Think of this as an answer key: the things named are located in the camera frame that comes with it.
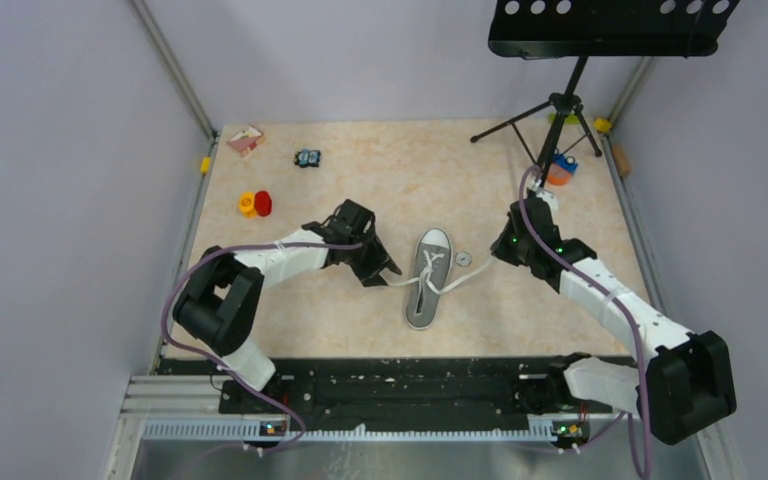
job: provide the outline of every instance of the tripod leg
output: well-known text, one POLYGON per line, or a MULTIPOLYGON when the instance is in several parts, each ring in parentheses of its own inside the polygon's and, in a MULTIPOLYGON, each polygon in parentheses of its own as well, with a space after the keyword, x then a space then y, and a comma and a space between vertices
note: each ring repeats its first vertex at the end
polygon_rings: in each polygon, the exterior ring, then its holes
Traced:
POLYGON ((580 123, 581 128, 584 129, 584 135, 586 135, 587 139, 590 140, 590 145, 593 147, 593 151, 596 152, 596 156, 601 157, 602 150, 599 149, 599 144, 596 143, 596 138, 593 137, 593 132, 590 131, 590 127, 587 126, 587 122, 584 120, 584 115, 581 113, 582 108, 583 107, 579 106, 575 109, 575 116, 578 117, 578 123, 580 123))
POLYGON ((479 133, 478 135, 475 135, 474 137, 470 138, 469 141, 472 142, 472 143, 475 143, 475 142, 481 140, 482 138, 486 137, 487 135, 490 135, 493 132, 498 132, 499 130, 507 127, 508 125, 513 125, 515 122, 518 122, 518 121, 522 120, 523 118, 528 117, 529 115, 534 115, 535 113, 539 112, 540 110, 543 110, 544 108, 549 108, 551 106, 552 106, 552 102, 549 102, 549 101, 547 101, 545 103, 541 103, 540 105, 532 108, 531 110, 528 110, 527 112, 520 113, 519 115, 517 115, 514 118, 511 118, 510 120, 506 120, 506 121, 496 125, 495 127, 491 128, 490 130, 486 130, 484 132, 479 133))
POLYGON ((555 120, 552 121, 552 126, 549 127, 549 133, 546 135, 546 141, 543 142, 543 148, 540 149, 540 154, 537 156, 537 164, 540 165, 541 170, 541 187, 546 185, 546 179, 549 178, 549 167, 552 166, 552 160, 555 158, 555 149, 558 148, 558 140, 561 139, 561 131, 566 120, 567 115, 563 112, 555 114, 555 120))

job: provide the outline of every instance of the tripod stand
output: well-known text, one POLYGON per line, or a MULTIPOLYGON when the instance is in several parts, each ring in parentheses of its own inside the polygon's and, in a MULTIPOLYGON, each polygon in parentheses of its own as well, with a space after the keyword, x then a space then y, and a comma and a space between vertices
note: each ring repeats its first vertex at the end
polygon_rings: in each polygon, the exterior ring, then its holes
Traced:
POLYGON ((569 83, 567 83, 567 89, 564 91, 564 93, 553 93, 549 95, 549 100, 547 102, 541 103, 531 110, 523 112, 516 117, 511 118, 510 120, 502 122, 487 131, 481 132, 478 135, 470 138, 469 141, 475 143, 487 135, 497 132, 510 125, 511 128, 514 129, 514 132, 516 132, 517 138, 519 138, 522 146, 525 147, 525 151, 528 153, 531 161, 534 162, 534 164, 540 166, 540 170, 542 172, 540 185, 543 186, 546 184, 546 178, 549 176, 549 167, 552 165, 552 159, 555 156, 555 149, 558 148, 558 140, 561 138, 561 130, 564 127, 564 123, 566 122, 567 117, 570 115, 575 115, 576 118, 578 118, 578 122, 581 124, 581 128, 584 129, 584 136, 579 138, 569 148, 574 147, 578 144, 578 142, 583 140, 584 137, 587 137, 587 139, 590 140, 590 145, 593 146, 593 150, 596 152, 596 156, 601 157, 602 150, 599 149, 599 144, 596 143, 596 138, 593 137, 593 133, 590 131, 590 127, 587 126, 587 122, 584 120, 584 115, 581 113, 584 109, 584 106, 581 104, 581 98, 573 93, 575 92, 575 87, 578 86, 578 81, 581 79, 581 73, 584 71, 584 66, 587 64, 587 58, 588 57, 586 56, 578 57, 578 61, 575 64, 575 68, 572 71, 572 76, 570 77, 569 83), (543 148, 541 148, 540 154, 537 156, 537 160, 535 160, 534 155, 531 154, 531 150, 525 143, 525 139, 522 138, 522 134, 516 126, 516 122, 549 107, 555 107, 555 111, 557 113, 555 114, 555 119, 552 121, 552 126, 549 128, 549 133, 546 135, 546 141, 543 142, 543 148))

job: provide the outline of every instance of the small toy car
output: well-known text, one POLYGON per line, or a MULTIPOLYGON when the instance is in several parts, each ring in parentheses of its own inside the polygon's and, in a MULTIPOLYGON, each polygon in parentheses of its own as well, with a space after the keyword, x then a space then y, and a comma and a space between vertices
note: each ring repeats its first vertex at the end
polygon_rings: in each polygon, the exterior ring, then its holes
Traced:
POLYGON ((319 150, 309 150, 307 148, 303 148, 296 152, 296 160, 293 163, 301 168, 319 167, 319 160, 321 157, 322 152, 319 150))

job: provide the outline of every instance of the white shoelace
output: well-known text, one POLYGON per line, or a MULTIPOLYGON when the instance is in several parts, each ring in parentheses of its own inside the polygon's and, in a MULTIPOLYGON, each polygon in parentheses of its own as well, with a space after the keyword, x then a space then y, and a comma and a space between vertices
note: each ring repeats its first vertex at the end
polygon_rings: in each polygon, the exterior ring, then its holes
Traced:
POLYGON ((436 293, 437 295, 445 295, 455 288, 457 288, 459 285, 464 283, 465 281, 469 280, 470 278, 478 275, 479 273, 483 272, 487 269, 487 267, 490 266, 490 264, 493 262, 493 257, 487 259, 486 262, 484 262, 483 265, 476 268, 472 272, 467 273, 466 275, 462 276, 461 278, 455 280, 454 282, 450 283, 449 285, 446 285, 442 289, 438 289, 433 283, 431 283, 431 273, 434 271, 434 260, 437 260, 438 258, 443 258, 446 255, 443 253, 434 253, 430 254, 428 253, 428 250, 422 251, 423 255, 425 256, 425 267, 419 272, 419 276, 411 278, 410 280, 405 280, 404 282, 396 282, 396 283, 390 283, 387 282, 387 284, 391 287, 405 287, 407 285, 411 285, 416 282, 425 282, 426 285, 428 285, 428 288, 436 293))

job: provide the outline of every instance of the beige tabletop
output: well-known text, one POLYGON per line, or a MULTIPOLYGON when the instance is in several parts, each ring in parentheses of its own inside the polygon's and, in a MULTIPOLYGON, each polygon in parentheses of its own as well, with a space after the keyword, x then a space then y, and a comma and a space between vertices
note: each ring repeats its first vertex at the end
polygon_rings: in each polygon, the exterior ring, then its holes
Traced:
MULTIPOLYGON (((449 234, 455 252, 472 256, 453 265, 449 282, 477 268, 505 226, 523 170, 530 165, 514 132, 504 129, 477 144, 470 136, 493 120, 345 122, 257 125, 266 141, 245 158, 222 132, 191 264, 210 246, 265 243, 303 223, 324 220, 350 198, 375 212, 384 246, 414 274, 417 241, 430 228, 449 234), (322 151, 318 169, 293 164, 301 148, 322 151), (267 190, 274 206, 265 218, 244 218, 237 201, 267 190)), ((536 150, 545 119, 518 124, 536 150)), ((578 138, 569 125, 561 145, 578 138)), ((564 238, 578 237, 629 288, 645 296, 619 201, 603 158, 584 141, 571 152, 580 163, 573 180, 550 189, 560 199, 555 221, 564 238)), ((272 357, 481 357, 557 355, 574 351, 623 354, 583 309, 562 298, 527 269, 494 261, 445 295, 431 328, 405 320, 409 287, 363 288, 348 266, 299 275, 263 291, 252 335, 272 357)), ((175 338, 200 342, 175 326, 175 338)), ((167 357, 187 357, 174 348, 167 357)))

